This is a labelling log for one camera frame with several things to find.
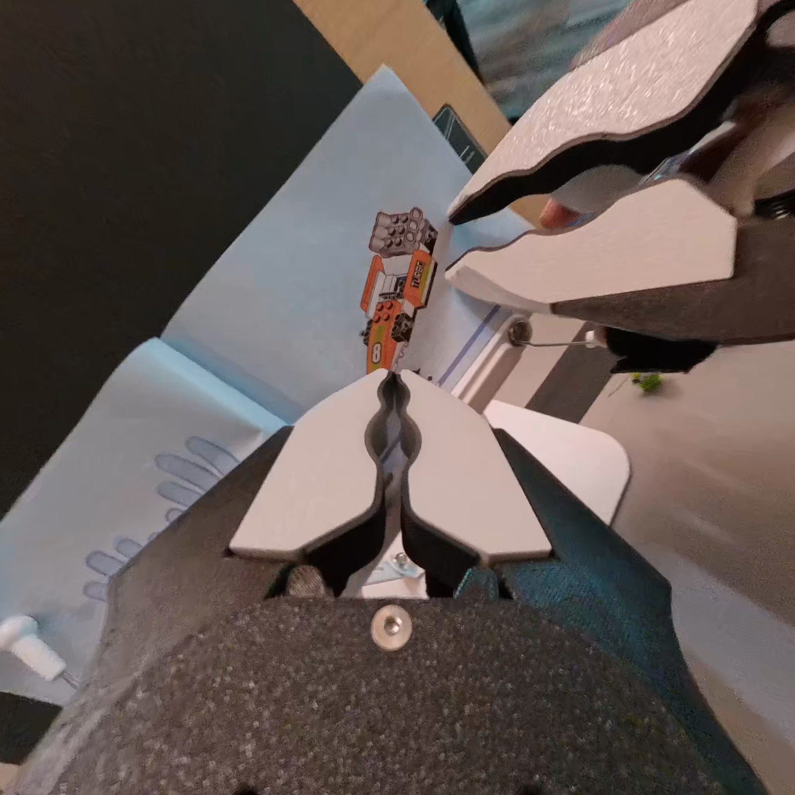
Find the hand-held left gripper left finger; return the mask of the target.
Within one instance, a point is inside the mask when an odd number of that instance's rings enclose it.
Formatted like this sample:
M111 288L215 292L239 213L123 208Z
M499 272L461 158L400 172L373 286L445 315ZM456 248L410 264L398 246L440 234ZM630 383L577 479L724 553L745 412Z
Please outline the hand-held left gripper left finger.
M376 370L293 425L231 539L233 554L311 565L326 582L348 582L375 561L393 387L394 374Z

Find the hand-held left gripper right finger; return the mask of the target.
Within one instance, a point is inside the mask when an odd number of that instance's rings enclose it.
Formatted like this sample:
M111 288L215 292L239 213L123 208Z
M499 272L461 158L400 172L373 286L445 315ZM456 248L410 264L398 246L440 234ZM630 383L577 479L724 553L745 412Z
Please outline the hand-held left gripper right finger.
M433 580L472 568L544 560L552 545L488 421L412 371L397 376L406 457L405 552Z

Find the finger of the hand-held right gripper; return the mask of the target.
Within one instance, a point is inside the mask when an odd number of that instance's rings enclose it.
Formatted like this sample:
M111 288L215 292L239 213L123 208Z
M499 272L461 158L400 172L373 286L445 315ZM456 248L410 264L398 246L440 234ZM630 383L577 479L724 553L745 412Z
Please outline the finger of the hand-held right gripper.
M514 124L448 209L460 225L588 170L648 173L730 104L724 78L753 40L760 2L662 2L648 22L564 74Z
M588 222L477 247L445 273L473 299L524 313L734 273L738 220L689 178L646 184Z

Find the instruction booklet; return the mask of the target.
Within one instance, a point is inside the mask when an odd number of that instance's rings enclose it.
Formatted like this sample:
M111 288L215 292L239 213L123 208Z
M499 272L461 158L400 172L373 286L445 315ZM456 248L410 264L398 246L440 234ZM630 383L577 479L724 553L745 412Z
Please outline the instruction booklet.
M313 405L379 367L456 388L511 312L444 271L531 228L507 209L448 224L470 175L382 66L2 519L2 622L34 620L59 671L2 649L2 691L70 701L110 578Z

